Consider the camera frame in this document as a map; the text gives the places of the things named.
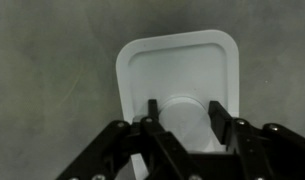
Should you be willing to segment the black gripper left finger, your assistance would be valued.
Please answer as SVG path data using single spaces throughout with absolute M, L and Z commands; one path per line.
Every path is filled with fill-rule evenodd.
M 135 154 L 147 167 L 145 180 L 205 180 L 187 150 L 159 123 L 157 110 L 157 101 L 150 99 L 148 114 L 139 121 L 109 123 L 55 180 L 116 180 Z

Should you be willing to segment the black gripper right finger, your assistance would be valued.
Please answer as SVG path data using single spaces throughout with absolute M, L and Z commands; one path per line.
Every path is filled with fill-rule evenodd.
M 223 180 L 305 180 L 305 138 L 289 128 L 266 123 L 256 128 L 209 103 L 211 129 L 225 151 L 211 155 Z

